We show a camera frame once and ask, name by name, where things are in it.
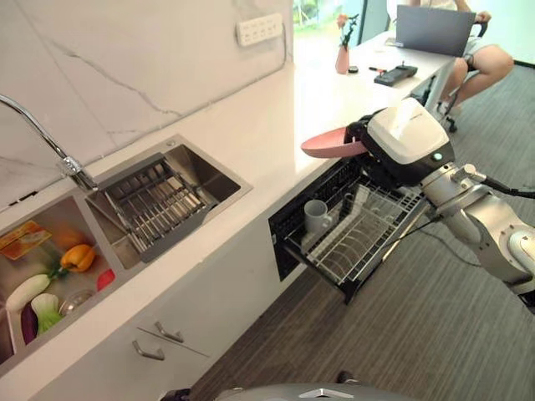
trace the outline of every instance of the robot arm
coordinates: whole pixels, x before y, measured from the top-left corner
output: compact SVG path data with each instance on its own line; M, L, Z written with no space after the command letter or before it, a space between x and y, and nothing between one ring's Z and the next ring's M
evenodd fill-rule
M369 174L387 177L394 186L419 185L436 214L472 249L481 266L535 313L535 229L489 186L509 189L478 173L473 165L457 167L446 132L413 99L381 110L364 126L354 124L358 132L349 137L358 137L373 155Z

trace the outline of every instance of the faucet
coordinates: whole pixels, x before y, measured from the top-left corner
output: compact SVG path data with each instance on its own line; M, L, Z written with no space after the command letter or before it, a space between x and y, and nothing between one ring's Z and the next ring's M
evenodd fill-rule
M82 165L73 157L65 153L63 149L56 143L51 134L27 111L22 105L15 100L0 94L0 102L7 105L9 108L15 110L23 116L26 122L33 128L33 130L43 139L48 146L61 158L58 164L59 168L65 175L68 175L77 186L83 190L97 190L98 187L93 179L85 172Z

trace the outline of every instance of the countertop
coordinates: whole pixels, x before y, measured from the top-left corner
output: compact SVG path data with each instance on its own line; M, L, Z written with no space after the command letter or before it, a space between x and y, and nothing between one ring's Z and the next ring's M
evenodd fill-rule
M239 175L252 190L6 373L0 378L0 393L7 399L15 392L18 398L36 393L176 281L187 273L195 276L195 266L253 219L267 219L336 161L306 156L300 150L306 139L347 125L405 95L405 91L356 75L337 75L334 70L325 74L289 63L243 91L89 166L91 175L102 175L179 134ZM4 211L0 227L23 218L73 185L61 180Z

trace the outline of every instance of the drawer handle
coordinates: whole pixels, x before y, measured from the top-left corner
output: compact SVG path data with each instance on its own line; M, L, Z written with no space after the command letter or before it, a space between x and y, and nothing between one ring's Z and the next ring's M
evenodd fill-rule
M181 332L176 332L176 334L172 334L170 332L167 332L164 327L161 325L160 322L154 323L160 334L166 338L169 338L170 340L177 341L179 343L184 342L184 338L182 337Z
M132 342L132 345L134 346L135 351L142 357L155 359L157 361L163 361L164 359L166 359L166 356L164 355L164 352L161 350L161 348L156 349L155 355L154 353L146 353L145 351L143 351L140 345L137 343L137 340L134 340Z

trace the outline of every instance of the white cup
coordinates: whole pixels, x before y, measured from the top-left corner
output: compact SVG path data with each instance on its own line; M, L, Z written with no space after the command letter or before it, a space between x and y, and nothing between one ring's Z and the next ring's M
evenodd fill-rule
M309 200L304 205L304 227L307 232L319 232L333 224L333 218L327 214L329 208L321 200Z

